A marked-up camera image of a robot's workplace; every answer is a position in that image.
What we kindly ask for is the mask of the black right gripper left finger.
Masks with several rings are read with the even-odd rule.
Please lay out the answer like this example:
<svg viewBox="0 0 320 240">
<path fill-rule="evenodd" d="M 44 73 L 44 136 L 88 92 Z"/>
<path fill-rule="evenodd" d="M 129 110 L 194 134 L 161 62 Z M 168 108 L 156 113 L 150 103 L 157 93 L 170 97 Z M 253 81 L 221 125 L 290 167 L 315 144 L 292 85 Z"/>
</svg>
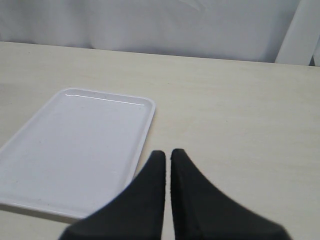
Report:
<svg viewBox="0 0 320 240">
<path fill-rule="evenodd" d="M 110 203 L 68 226 L 61 240 L 160 240 L 165 210 L 166 155 L 151 152 L 134 180 Z"/>
</svg>

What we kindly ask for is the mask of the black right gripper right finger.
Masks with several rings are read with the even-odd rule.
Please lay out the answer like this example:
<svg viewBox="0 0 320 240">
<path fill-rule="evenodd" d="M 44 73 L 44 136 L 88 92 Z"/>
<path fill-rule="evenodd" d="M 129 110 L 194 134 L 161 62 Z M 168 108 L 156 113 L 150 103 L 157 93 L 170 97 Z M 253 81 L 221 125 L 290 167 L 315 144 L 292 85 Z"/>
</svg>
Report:
<svg viewBox="0 0 320 240">
<path fill-rule="evenodd" d="M 184 149 L 174 149 L 170 160 L 170 198 L 175 239 L 290 239 L 280 224 L 252 212 L 216 188 Z"/>
</svg>

